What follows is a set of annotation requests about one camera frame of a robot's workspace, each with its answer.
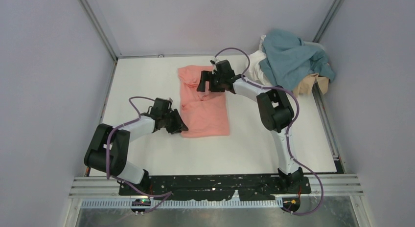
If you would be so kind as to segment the pink t-shirt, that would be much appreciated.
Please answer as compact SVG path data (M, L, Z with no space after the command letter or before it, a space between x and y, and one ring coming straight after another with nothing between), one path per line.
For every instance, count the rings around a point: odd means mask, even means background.
M178 69L180 80L180 116L188 130L184 138L229 136L230 124L223 92L198 92L202 71L212 71L213 66L190 65Z

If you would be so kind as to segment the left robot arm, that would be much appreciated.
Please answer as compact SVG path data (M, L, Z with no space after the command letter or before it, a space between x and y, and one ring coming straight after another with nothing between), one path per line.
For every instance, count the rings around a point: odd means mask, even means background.
M128 162L129 145L138 138L166 129L169 134L187 132L177 109L172 108L171 99L156 98L145 113L137 112L135 119L111 126L101 123L97 126L84 156L84 164L115 178L121 185L149 197L166 197L170 193L151 194L149 172Z

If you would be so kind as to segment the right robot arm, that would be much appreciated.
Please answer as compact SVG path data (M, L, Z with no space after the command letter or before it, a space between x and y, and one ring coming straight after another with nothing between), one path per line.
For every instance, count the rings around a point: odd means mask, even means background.
M203 70L197 91L229 91L256 102L260 120L272 134L277 151L277 189L287 193L301 191L304 174L289 142L295 113L285 91L249 81L241 74L236 75L228 60L214 63L213 70Z

